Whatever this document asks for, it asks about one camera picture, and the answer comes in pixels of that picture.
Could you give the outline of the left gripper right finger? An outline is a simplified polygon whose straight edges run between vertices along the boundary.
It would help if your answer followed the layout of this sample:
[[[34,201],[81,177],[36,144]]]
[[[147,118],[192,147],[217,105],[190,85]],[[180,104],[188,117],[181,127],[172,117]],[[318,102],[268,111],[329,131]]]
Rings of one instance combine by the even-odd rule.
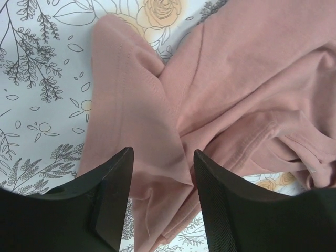
[[[335,189],[276,193],[200,150],[194,170],[209,251],[335,251]]]

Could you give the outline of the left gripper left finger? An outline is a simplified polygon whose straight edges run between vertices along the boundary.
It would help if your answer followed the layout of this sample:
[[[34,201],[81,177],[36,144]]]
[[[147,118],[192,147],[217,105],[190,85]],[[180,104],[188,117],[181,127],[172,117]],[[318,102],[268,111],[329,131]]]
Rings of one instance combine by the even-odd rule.
[[[1,190],[1,251],[118,251],[133,161],[128,147],[45,194]]]

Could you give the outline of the pink mario t shirt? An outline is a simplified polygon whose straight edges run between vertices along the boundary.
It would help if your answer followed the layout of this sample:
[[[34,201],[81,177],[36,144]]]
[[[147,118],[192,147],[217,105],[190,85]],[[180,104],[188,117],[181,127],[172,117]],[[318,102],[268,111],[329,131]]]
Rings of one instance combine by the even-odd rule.
[[[200,212],[199,149],[239,176],[292,173],[335,187],[335,1],[229,1],[164,64],[108,14],[92,41],[92,109],[79,175],[134,149],[135,251],[169,243]]]

